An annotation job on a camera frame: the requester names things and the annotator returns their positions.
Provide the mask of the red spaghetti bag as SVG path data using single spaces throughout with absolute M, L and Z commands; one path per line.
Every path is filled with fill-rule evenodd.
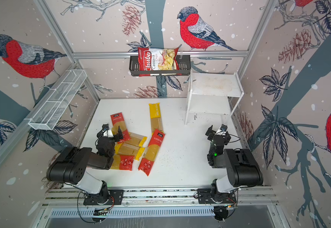
M 119 155 L 113 156 L 113 163 L 110 169 L 132 171 L 134 156 L 132 155 Z
M 128 132 L 123 114 L 122 113 L 116 113 L 116 114 L 112 114 L 110 117 L 111 117 L 111 121 L 112 121 L 112 124 L 113 124 L 112 132 L 115 134 L 115 132 L 117 131 L 117 128 L 119 126 L 122 130 L 123 140 L 118 142 L 118 144 L 124 143 L 125 141 L 128 141 L 130 139 L 130 136 L 129 136 L 129 132 Z
M 138 170 L 143 171 L 149 176 L 154 165 L 157 154 L 160 150 L 165 134 L 158 129 L 152 134 L 151 140 L 146 148 L 145 154 L 140 161 Z

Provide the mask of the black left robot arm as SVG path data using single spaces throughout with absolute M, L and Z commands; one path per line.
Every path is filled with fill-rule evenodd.
M 97 133 L 96 153 L 89 147 L 65 148 L 48 168 L 47 180 L 81 190 L 85 206 L 120 205 L 124 191 L 110 191 L 105 181 L 95 178 L 86 168 L 109 170 L 114 164 L 115 144 L 122 139 L 123 132 L 120 128 L 112 133 L 109 124 L 104 124 Z

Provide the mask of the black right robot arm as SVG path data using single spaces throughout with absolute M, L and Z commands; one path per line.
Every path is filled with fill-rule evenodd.
M 221 125 L 216 131 L 210 126 L 205 135 L 210 141 L 208 164 L 214 169 L 226 170 L 224 177 L 213 180 L 211 184 L 210 194 L 214 202 L 230 200 L 235 203 L 231 196 L 240 188 L 263 185 L 261 169 L 249 149 L 225 149 L 231 140 L 226 125 Z

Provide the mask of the yellow pasta bag lower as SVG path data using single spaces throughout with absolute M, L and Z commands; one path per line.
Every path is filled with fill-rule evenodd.
M 125 142 L 115 145 L 115 154 L 133 156 L 137 161 L 142 157 L 144 151 L 144 147 L 135 146 Z

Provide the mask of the yellow pasta bag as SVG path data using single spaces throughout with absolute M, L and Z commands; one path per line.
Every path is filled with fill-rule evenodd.
M 125 142 L 115 145 L 115 154 L 133 156 L 137 161 L 142 157 L 144 151 L 144 147 L 135 146 Z
M 162 118 L 161 118 L 160 103 L 149 104 L 149 112 L 150 112 L 152 133 L 154 133 L 155 130 L 164 132 Z
M 134 146 L 138 146 L 138 147 L 142 147 L 147 140 L 146 136 L 135 134 L 132 132 L 129 132 L 129 136 L 130 136 L 130 139 L 128 141 L 125 141 L 125 143 L 131 144 Z

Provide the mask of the yellow pasta bag upper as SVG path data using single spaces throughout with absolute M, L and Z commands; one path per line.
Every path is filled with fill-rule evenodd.
M 131 144 L 134 146 L 138 146 L 138 147 L 142 147 L 147 140 L 146 136 L 135 134 L 132 132 L 129 132 L 129 136 L 130 136 L 130 139 L 128 141 L 125 141 L 125 143 Z

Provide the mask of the yellow pasta bag far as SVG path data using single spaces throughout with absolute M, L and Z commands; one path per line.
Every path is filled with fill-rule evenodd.
M 150 112 L 152 133 L 154 133 L 155 130 L 164 132 L 162 118 L 161 118 L 160 103 L 149 104 L 149 112 Z

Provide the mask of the white two-tier shelf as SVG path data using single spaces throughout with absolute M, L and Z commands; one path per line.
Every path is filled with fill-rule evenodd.
M 216 74 L 192 71 L 188 82 L 185 124 L 190 113 L 221 115 L 226 124 L 243 96 L 244 90 L 237 72 Z

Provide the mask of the red cassava chips bag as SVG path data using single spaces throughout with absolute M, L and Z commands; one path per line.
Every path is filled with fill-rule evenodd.
M 176 60 L 178 48 L 138 48 L 138 63 L 140 71 L 171 71 L 179 70 Z

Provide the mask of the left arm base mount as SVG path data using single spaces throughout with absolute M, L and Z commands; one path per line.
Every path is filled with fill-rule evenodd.
M 123 190 L 101 190 L 98 194 L 85 194 L 83 205 L 85 206 L 112 206 L 121 205 Z

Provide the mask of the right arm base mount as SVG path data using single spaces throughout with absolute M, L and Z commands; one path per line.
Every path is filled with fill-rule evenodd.
M 234 193 L 219 193 L 213 188 L 199 188 L 194 194 L 194 198 L 199 204 L 232 204 L 236 205 L 236 195 Z

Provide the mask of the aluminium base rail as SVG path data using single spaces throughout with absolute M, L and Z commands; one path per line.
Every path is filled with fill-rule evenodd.
M 204 193 L 197 193 L 198 189 L 210 188 L 207 186 L 183 186 L 183 187 L 113 187 L 109 191 L 117 193 L 123 190 L 123 194 L 115 195 L 115 208 L 125 207 L 167 207 L 167 206 L 226 206 L 231 205 L 280 205 L 272 187 L 241 188 L 232 193 L 232 196 L 223 202 L 211 197 L 205 197 Z M 110 207 L 112 198 L 105 205 L 83 205 L 85 196 L 74 188 L 50 190 L 44 202 L 39 204 L 42 208 L 49 207 Z

